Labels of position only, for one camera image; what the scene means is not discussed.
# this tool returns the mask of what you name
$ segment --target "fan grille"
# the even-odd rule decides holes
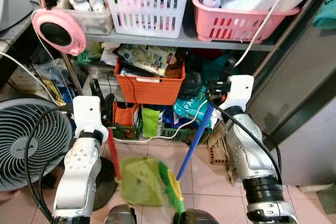
[[[0,191],[27,185],[24,148],[38,118],[52,103],[40,99],[15,99],[0,103]],[[29,146],[29,171],[32,181],[38,179],[46,161],[66,152],[72,136],[68,118],[60,111],[48,113],[37,127]],[[61,157],[46,169],[50,172]]]

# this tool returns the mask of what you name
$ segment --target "green towel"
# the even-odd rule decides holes
[[[313,19],[316,28],[336,29],[336,0],[325,0],[319,13]]]
[[[121,190],[130,204],[162,206],[159,161],[150,157],[129,157],[122,163]]]
[[[143,108],[142,124],[144,137],[153,137],[158,135],[159,116],[159,111]]]

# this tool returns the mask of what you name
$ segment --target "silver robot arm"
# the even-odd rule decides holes
[[[247,128],[261,143],[262,133],[251,117],[244,113],[253,87],[252,76],[231,76],[227,99],[219,107]],[[220,119],[225,119],[216,111]],[[226,122],[226,143],[231,157],[230,170],[243,181],[248,201],[247,216],[254,223],[296,223],[294,209],[284,200],[282,185],[263,149],[238,125]]]
[[[90,223],[101,169],[100,146],[108,137],[108,130],[101,123],[98,97],[76,97],[73,107],[78,139],[65,156],[52,223]]]

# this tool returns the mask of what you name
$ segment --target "orange plastic basket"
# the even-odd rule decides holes
[[[179,79],[134,77],[119,75],[120,58],[114,69],[122,93],[127,102],[173,105],[185,78],[184,62]]]

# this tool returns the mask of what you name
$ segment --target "metal shelf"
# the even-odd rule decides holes
[[[124,44],[140,44],[153,46],[174,46],[188,48],[214,48],[214,49],[230,49],[230,50],[245,50],[248,46],[246,42],[230,42],[230,41],[212,41],[206,42],[199,40],[196,33],[194,12],[191,0],[187,1],[187,6],[184,12],[184,18],[180,36],[178,39],[154,38],[134,35],[117,34],[113,29],[109,35],[87,35],[90,41],[101,42],[118,42]],[[253,45],[253,51],[272,51],[274,45],[270,43]]]

